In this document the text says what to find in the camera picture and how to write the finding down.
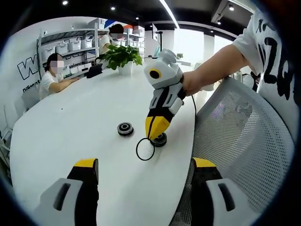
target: ceiling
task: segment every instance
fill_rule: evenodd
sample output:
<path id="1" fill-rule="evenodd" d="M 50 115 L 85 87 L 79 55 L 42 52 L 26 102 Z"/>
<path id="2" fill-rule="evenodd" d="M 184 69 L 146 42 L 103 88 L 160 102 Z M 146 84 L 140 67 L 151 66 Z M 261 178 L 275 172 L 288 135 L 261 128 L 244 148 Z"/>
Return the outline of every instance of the ceiling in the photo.
<path id="1" fill-rule="evenodd" d="M 247 2 L 248 0 L 235 0 L 236 2 Z M 206 24 L 218 27 L 235 35 L 242 32 L 247 26 L 251 12 L 227 0 L 166 0 L 177 21 L 188 21 L 199 24 Z M 30 4 L 22 2 L 19 8 L 24 10 Z M 229 4 L 235 8 L 229 10 Z M 22 11 L 16 9 L 16 16 L 20 17 Z M 221 14 L 221 25 L 212 21 L 214 15 Z M 33 1 L 23 15 L 23 20 L 15 27 L 14 32 L 31 24 L 63 16 L 94 16 L 107 19 L 114 19 L 132 25 L 142 25 L 145 22 L 171 20 L 170 16 L 163 8 L 159 0 L 69 0 L 67 6 L 62 5 L 62 0 L 36 0 Z M 17 22 L 17 17 L 8 21 L 13 27 Z M 168 25 L 169 29 L 174 29 L 173 24 Z"/>

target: woman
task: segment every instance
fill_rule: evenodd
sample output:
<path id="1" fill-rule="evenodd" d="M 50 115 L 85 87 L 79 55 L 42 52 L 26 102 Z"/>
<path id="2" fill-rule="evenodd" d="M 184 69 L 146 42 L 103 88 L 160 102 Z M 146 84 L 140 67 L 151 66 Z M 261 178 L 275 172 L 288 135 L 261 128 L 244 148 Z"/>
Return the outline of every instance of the woman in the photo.
<path id="1" fill-rule="evenodd" d="M 99 54 L 106 53 L 110 45 L 115 45 L 115 41 L 123 37 L 124 29 L 121 24 L 115 24 L 110 27 L 109 30 L 110 31 L 105 34 L 100 41 Z"/>
<path id="2" fill-rule="evenodd" d="M 44 99 L 51 93 L 58 93 L 68 87 L 79 78 L 65 80 L 61 74 L 64 67 L 63 57 L 53 53 L 48 57 L 45 74 L 40 83 L 40 99 Z"/>

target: white storage box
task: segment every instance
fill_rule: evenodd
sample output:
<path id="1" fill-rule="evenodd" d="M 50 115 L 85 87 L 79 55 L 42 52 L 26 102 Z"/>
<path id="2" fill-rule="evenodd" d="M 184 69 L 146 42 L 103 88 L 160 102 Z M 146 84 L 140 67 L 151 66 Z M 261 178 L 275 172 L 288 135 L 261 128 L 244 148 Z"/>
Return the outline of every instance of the white storage box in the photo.
<path id="1" fill-rule="evenodd" d="M 71 74 L 76 74 L 77 72 L 79 72 L 79 69 L 77 67 L 70 68 Z"/>
<path id="2" fill-rule="evenodd" d="M 120 46 L 121 45 L 121 41 L 120 40 L 118 40 L 118 41 L 112 41 L 112 44 L 114 46 Z"/>
<path id="3" fill-rule="evenodd" d="M 141 27 L 141 26 L 134 26 L 134 30 L 142 30 L 142 31 L 144 31 L 144 27 Z"/>
<path id="4" fill-rule="evenodd" d="M 62 71 L 63 77 L 65 78 L 66 75 L 68 75 L 68 74 L 70 74 L 70 73 L 71 73 L 71 72 L 70 72 L 70 65 L 64 66 L 64 67 L 63 67 L 63 71 Z"/>
<path id="5" fill-rule="evenodd" d="M 85 65 L 79 65 L 79 66 L 77 67 L 77 69 L 78 69 L 79 72 L 81 72 L 81 70 L 84 69 L 84 68 L 85 68 Z"/>
<path id="6" fill-rule="evenodd" d="M 92 48 L 92 39 L 82 40 L 80 43 L 80 48 L 81 49 Z"/>
<path id="7" fill-rule="evenodd" d="M 69 52 L 75 51 L 75 50 L 79 50 L 80 49 L 80 40 L 78 41 L 72 41 L 68 43 L 68 50 Z"/>
<path id="8" fill-rule="evenodd" d="M 121 45 L 122 46 L 127 46 L 127 40 L 121 40 Z"/>
<path id="9" fill-rule="evenodd" d="M 133 29 L 132 28 L 125 29 L 125 33 L 127 33 L 127 31 L 128 31 L 129 34 L 133 34 Z"/>
<path id="10" fill-rule="evenodd" d="M 84 66 L 85 66 L 85 68 L 90 68 L 90 67 L 92 67 L 92 63 L 87 63 Z"/>
<path id="11" fill-rule="evenodd" d="M 144 31 L 142 31 L 142 30 L 133 30 L 133 34 L 136 34 L 136 35 L 139 35 L 139 36 L 143 37 L 144 36 Z"/>
<path id="12" fill-rule="evenodd" d="M 95 23 L 97 23 L 97 29 L 103 30 L 106 19 L 97 18 L 88 23 L 89 28 L 94 28 Z"/>
<path id="13" fill-rule="evenodd" d="M 68 53 L 68 44 L 67 43 L 58 44 L 55 47 L 55 52 L 61 55 Z"/>
<path id="14" fill-rule="evenodd" d="M 48 57 L 55 53 L 55 47 L 49 47 L 49 48 L 46 48 L 42 51 L 42 57 L 43 57 L 43 61 L 47 61 L 48 60 Z"/>

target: potted plant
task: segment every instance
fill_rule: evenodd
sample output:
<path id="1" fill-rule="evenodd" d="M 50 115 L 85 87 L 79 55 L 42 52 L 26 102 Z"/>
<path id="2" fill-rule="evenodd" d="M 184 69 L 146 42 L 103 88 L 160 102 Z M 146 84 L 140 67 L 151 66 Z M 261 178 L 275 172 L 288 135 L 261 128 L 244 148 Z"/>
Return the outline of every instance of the potted plant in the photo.
<path id="1" fill-rule="evenodd" d="M 177 59 L 180 60 L 183 58 L 183 53 L 177 53 Z"/>
<path id="2" fill-rule="evenodd" d="M 118 67 L 119 74 L 126 75 L 132 73 L 133 62 L 136 65 L 142 65 L 142 58 L 139 51 L 131 46 L 109 46 L 109 51 L 98 57 L 100 60 L 109 61 L 108 68 L 116 70 Z"/>

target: white table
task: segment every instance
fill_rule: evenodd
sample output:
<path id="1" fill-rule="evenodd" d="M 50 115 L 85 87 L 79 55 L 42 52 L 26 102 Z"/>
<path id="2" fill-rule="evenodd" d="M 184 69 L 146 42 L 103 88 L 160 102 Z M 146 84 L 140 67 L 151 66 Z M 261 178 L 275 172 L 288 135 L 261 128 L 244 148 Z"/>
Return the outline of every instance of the white table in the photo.
<path id="1" fill-rule="evenodd" d="M 40 195 L 66 178 L 80 159 L 99 160 L 97 223 L 104 226 L 167 226 L 177 208 L 190 164 L 194 106 L 186 98 L 166 131 L 167 144 L 141 161 L 135 147 L 145 137 L 153 87 L 143 67 L 132 76 L 111 69 L 83 78 L 36 104 L 15 124 L 11 176 L 17 199 L 29 212 Z M 121 122 L 135 131 L 123 138 Z M 141 142 L 143 158 L 152 152 Z"/>

